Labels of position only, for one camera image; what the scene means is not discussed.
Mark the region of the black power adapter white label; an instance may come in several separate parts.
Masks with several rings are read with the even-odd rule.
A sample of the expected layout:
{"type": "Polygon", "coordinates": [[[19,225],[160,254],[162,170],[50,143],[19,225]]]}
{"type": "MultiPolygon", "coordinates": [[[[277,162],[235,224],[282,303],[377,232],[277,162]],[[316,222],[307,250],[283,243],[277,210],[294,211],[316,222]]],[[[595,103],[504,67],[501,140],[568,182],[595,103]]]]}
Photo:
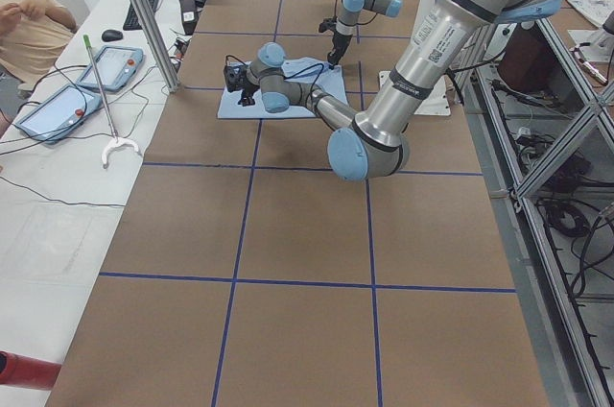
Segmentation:
{"type": "Polygon", "coordinates": [[[187,36],[191,36],[196,29],[199,15],[194,0],[180,0],[180,16],[183,32],[187,36]]]}

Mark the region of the light blue t-shirt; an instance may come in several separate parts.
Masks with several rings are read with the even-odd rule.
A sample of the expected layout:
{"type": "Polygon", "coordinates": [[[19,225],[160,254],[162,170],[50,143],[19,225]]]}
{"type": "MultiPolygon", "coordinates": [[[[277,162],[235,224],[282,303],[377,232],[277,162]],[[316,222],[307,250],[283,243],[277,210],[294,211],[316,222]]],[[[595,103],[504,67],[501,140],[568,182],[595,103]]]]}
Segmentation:
{"type": "MultiPolygon", "coordinates": [[[[248,62],[233,61],[228,65],[248,62]]],[[[296,119],[313,118],[315,114],[306,107],[309,94],[329,94],[343,104],[348,101],[342,68],[331,68],[327,62],[312,58],[286,60],[280,66],[282,76],[276,76],[266,89],[259,88],[253,95],[253,106],[241,106],[241,91],[224,89],[217,117],[220,119],[296,119]]]]}

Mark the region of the far blue teach pendant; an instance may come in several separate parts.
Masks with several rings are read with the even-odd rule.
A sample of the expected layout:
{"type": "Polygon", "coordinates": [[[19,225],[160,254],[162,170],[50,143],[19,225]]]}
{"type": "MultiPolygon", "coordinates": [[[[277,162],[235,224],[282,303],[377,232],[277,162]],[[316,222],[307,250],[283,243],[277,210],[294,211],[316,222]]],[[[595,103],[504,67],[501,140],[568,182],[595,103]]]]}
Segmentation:
{"type": "Polygon", "coordinates": [[[94,56],[106,92],[120,91],[144,59],[140,48],[104,45],[94,56]]]}

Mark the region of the aluminium frame truss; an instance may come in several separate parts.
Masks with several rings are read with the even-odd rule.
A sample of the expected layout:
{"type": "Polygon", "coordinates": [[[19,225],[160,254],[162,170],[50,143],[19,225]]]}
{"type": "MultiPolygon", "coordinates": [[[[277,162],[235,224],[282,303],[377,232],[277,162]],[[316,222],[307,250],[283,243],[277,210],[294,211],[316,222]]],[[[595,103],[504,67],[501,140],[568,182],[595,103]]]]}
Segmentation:
{"type": "Polygon", "coordinates": [[[613,402],[612,48],[565,9],[480,29],[456,76],[554,406],[613,402]]]}

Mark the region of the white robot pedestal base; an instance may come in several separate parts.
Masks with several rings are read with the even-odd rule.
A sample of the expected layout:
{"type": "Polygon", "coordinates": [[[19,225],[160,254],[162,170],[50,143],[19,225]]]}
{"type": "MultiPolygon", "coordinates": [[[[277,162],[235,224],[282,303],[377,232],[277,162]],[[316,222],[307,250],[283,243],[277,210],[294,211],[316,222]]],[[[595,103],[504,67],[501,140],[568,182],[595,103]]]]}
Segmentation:
{"type": "Polygon", "coordinates": [[[418,60],[412,59],[405,70],[412,69],[410,82],[422,90],[423,99],[416,107],[422,115],[449,115],[446,100],[445,70],[454,59],[452,52],[464,32],[458,30],[441,13],[432,8],[419,25],[415,25],[411,42],[398,64],[407,60],[407,52],[412,50],[418,60]]]}

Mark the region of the aluminium frame post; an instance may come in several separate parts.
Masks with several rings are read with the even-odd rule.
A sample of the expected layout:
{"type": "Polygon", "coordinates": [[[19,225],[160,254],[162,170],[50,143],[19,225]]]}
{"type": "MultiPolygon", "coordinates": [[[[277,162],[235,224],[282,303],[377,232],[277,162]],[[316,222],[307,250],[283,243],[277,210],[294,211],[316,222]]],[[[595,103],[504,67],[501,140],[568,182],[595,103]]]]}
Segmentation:
{"type": "Polygon", "coordinates": [[[130,0],[133,5],[136,15],[138,16],[140,25],[145,34],[145,38],[153,53],[156,65],[162,74],[164,82],[170,93],[177,91],[179,80],[177,71],[171,63],[170,56],[166,50],[166,45],[163,41],[161,32],[158,29],[154,11],[151,8],[148,0],[130,0]]]}

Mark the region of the person in beige shirt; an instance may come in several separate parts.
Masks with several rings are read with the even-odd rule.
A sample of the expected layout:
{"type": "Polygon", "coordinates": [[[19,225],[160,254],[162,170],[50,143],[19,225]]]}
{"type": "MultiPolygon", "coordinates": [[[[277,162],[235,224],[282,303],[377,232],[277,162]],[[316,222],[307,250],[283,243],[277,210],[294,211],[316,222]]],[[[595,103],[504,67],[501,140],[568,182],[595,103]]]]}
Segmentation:
{"type": "Polygon", "coordinates": [[[73,14],[57,0],[1,0],[1,65],[33,85],[76,33],[73,14]]]}

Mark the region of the black computer mouse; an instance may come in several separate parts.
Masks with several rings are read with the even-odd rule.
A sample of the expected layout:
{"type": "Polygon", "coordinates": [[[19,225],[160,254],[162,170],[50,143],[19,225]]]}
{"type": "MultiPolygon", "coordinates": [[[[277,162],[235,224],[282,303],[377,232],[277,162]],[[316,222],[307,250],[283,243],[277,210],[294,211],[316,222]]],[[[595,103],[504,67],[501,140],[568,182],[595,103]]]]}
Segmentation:
{"type": "Polygon", "coordinates": [[[101,34],[101,40],[103,42],[112,42],[121,40],[124,37],[123,33],[119,30],[107,29],[101,34]]]}

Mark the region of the near blue teach pendant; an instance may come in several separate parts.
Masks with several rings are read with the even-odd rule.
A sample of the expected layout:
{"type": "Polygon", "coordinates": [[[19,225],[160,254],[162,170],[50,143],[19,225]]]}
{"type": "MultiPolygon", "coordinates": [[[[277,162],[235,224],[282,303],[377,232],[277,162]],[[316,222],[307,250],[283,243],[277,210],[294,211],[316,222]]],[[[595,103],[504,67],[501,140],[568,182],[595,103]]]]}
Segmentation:
{"type": "Polygon", "coordinates": [[[55,143],[69,135],[102,101],[100,94],[66,85],[19,119],[15,125],[28,137],[55,143]]]}

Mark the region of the red object at edge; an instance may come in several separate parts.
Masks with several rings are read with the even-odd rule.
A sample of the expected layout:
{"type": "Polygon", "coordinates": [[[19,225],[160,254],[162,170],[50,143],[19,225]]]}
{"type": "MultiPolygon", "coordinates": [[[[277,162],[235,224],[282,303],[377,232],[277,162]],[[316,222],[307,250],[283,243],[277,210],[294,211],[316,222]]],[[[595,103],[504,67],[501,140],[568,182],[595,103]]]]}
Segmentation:
{"type": "Polygon", "coordinates": [[[41,391],[51,391],[61,364],[6,351],[1,352],[1,384],[41,391]]]}

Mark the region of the blue teach pendant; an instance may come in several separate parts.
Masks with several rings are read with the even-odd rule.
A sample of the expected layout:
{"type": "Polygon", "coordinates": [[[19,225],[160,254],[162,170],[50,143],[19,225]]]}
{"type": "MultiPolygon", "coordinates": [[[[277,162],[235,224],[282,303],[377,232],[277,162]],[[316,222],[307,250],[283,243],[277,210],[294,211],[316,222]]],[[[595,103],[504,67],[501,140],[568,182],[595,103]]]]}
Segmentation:
{"type": "Polygon", "coordinates": [[[104,45],[94,56],[106,92],[120,91],[144,59],[140,48],[104,45]]]}
{"type": "Polygon", "coordinates": [[[28,137],[55,143],[69,135],[102,101],[100,94],[66,85],[19,119],[15,125],[28,137]]]}

